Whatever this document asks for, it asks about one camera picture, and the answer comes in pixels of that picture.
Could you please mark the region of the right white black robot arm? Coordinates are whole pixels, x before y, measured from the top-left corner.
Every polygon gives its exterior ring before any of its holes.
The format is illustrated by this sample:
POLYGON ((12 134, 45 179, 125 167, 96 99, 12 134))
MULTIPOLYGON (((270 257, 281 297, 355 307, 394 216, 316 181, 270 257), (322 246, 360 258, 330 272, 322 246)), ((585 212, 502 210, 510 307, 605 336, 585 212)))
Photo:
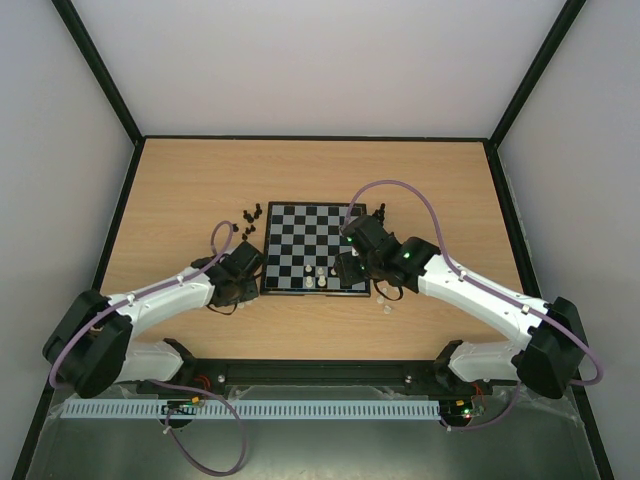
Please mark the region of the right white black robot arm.
POLYGON ((478 277, 446 259, 443 250, 418 237, 399 242, 370 215, 342 231, 351 249, 336 258, 341 282, 380 281, 453 305, 504 336, 502 342, 454 340, 434 362, 445 390, 476 381, 520 381, 533 392, 559 399, 584 357, 579 314, 570 301, 548 303, 478 277))

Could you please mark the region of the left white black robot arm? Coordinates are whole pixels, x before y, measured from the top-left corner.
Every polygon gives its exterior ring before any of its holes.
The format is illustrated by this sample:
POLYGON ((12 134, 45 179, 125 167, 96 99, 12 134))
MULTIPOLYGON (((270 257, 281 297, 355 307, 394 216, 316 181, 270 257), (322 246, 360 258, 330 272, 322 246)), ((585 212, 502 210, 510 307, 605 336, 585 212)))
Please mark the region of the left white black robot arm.
POLYGON ((258 249, 242 242, 138 290, 110 296, 95 289, 82 292, 44 344, 51 384, 69 384, 82 398, 117 383, 188 385, 196 375, 189 350, 174 339, 146 343, 139 336, 190 310, 235 308, 257 298, 257 272, 264 261, 258 249))

